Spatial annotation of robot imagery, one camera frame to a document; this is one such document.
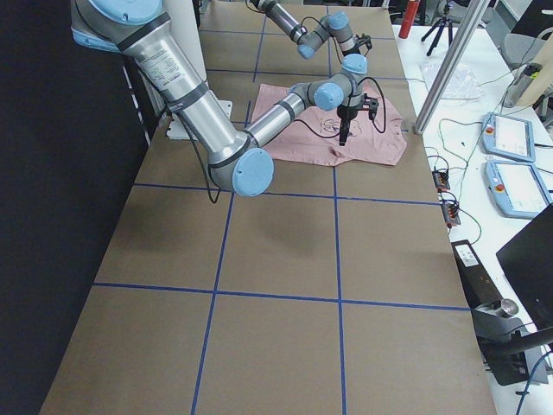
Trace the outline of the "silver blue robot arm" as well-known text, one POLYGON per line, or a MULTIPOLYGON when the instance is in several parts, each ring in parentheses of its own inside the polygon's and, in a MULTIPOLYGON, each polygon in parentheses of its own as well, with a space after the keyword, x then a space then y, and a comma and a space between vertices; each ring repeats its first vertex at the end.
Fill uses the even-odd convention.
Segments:
POLYGON ((73 1, 76 43, 133 59, 162 96, 168 109, 207 151, 205 178, 241 196, 262 194, 271 184, 274 163, 264 146, 310 106, 335 110, 340 117, 340 145, 346 144, 352 119, 365 103, 362 83, 367 59, 361 47, 368 35, 355 35, 345 12, 324 16, 308 31, 277 1, 256 1, 265 14, 311 58, 328 39, 344 56, 341 70, 327 80, 299 83, 243 131, 234 128, 207 82, 170 33, 171 18, 161 1, 73 1))
POLYGON ((252 10, 266 15, 288 38, 297 45, 298 54, 306 60, 329 40, 333 40, 337 50, 343 56, 360 54, 372 49, 369 35, 356 35, 350 26, 348 15, 338 11, 321 18, 306 16, 297 21, 278 1, 246 1, 252 10))

